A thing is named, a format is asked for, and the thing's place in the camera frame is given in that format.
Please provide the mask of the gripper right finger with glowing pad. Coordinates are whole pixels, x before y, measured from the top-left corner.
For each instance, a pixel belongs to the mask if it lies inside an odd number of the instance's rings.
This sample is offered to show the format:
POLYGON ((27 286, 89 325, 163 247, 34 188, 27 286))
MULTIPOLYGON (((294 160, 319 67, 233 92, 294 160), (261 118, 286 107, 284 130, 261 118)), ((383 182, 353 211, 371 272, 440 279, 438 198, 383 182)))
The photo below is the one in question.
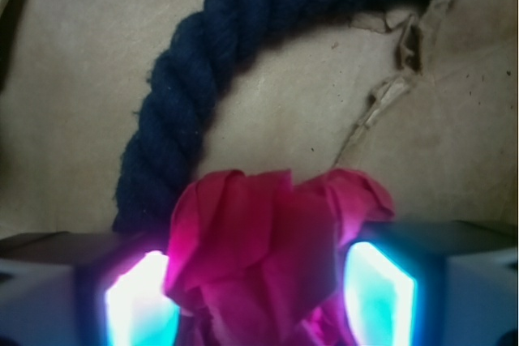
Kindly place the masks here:
POLYGON ((357 345, 515 345, 517 227, 366 224, 347 251, 343 293, 357 345))

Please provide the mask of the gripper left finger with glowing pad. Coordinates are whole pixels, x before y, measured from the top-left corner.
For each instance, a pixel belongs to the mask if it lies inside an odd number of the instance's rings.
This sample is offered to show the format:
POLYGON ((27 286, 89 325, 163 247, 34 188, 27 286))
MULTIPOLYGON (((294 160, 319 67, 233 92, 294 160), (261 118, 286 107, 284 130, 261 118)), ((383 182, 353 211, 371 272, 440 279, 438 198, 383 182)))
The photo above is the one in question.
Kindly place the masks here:
POLYGON ((180 309, 147 234, 21 233, 1 240, 3 345, 173 345, 180 309))

